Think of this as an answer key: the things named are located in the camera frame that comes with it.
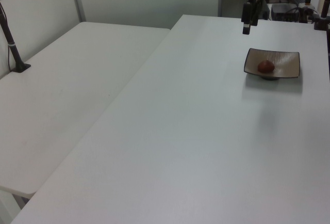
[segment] square plate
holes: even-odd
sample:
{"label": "square plate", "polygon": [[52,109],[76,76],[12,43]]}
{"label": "square plate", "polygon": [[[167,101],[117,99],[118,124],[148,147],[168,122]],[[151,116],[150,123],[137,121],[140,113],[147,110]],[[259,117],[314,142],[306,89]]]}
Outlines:
{"label": "square plate", "polygon": [[[260,73],[258,65],[263,60],[271,61],[275,69],[271,73]],[[249,49],[244,64],[244,72],[265,79],[298,78],[300,75],[299,52],[279,52]]]}

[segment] cable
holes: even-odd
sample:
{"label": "cable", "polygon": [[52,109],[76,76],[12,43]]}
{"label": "cable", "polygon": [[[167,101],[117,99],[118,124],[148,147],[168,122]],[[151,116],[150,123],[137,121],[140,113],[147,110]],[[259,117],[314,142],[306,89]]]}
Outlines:
{"label": "cable", "polygon": [[6,21],[7,21],[7,16],[6,16],[6,13],[5,13],[4,8],[2,7],[1,2],[0,2],[0,8],[1,8],[1,11],[3,12],[3,14],[4,14],[4,16],[5,16],[5,19],[6,19]]}
{"label": "cable", "polygon": [[9,45],[8,45],[8,69],[9,69],[9,72],[11,72],[10,63],[9,63]]}

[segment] stand base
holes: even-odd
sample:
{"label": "stand base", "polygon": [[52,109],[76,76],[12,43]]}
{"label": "stand base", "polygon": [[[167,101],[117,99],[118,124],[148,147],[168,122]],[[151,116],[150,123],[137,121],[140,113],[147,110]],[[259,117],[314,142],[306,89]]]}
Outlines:
{"label": "stand base", "polygon": [[12,72],[15,72],[15,73],[22,73],[24,72],[26,69],[28,69],[29,67],[31,67],[30,64],[24,64],[25,65],[25,68],[24,69],[21,69],[21,70],[17,70],[16,68],[12,69],[11,71]]}

